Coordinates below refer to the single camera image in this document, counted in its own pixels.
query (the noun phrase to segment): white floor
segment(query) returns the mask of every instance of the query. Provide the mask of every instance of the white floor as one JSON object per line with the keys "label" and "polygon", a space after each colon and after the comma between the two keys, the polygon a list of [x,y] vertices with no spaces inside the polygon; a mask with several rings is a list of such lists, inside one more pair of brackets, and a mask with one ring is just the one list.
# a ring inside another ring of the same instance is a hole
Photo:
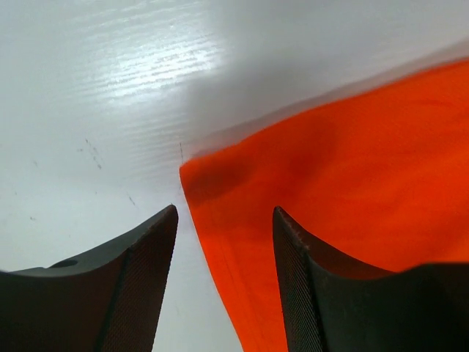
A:
{"label": "white floor", "polygon": [[173,202],[155,351],[241,351],[179,165],[468,55],[468,13],[462,0],[3,0],[0,268],[51,265]]}

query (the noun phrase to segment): black plastic piece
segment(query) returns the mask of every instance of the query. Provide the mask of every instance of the black plastic piece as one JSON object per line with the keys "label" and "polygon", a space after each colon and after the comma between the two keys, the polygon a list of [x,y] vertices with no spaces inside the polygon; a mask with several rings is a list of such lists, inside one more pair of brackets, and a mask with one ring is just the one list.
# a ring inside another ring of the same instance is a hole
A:
{"label": "black plastic piece", "polygon": [[0,272],[0,351],[151,351],[176,230],[169,206],[50,268]]}
{"label": "black plastic piece", "polygon": [[394,274],[273,214],[289,352],[469,351],[469,264]]}

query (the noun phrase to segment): fabric fold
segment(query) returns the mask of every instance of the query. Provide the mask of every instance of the fabric fold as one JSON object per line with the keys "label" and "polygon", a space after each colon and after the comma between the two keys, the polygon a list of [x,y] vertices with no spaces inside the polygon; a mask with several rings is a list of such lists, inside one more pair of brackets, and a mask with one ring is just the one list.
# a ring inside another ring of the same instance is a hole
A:
{"label": "fabric fold", "polygon": [[364,262],[469,260],[469,63],[305,111],[181,167],[245,352],[285,352],[272,245],[280,205]]}

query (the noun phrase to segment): mesh texture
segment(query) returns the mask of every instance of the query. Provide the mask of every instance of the mesh texture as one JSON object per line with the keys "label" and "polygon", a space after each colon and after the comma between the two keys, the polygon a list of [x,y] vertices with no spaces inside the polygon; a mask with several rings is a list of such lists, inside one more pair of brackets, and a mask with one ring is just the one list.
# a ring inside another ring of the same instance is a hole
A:
{"label": "mesh texture", "polygon": [[[161,227],[149,229],[130,250],[99,351],[152,350],[174,244],[164,235],[174,230]],[[154,231],[161,234],[148,236]]]}
{"label": "mesh texture", "polygon": [[289,352],[326,352],[306,259],[284,229],[274,245]]}

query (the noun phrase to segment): orange fabric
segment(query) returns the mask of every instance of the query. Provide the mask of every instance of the orange fabric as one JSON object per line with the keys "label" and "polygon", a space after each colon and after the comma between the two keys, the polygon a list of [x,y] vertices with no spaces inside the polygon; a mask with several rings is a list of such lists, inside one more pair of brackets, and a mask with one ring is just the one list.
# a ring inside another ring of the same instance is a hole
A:
{"label": "orange fabric", "polygon": [[469,63],[305,111],[180,175],[244,351],[285,352],[274,206],[382,268],[469,260]]}

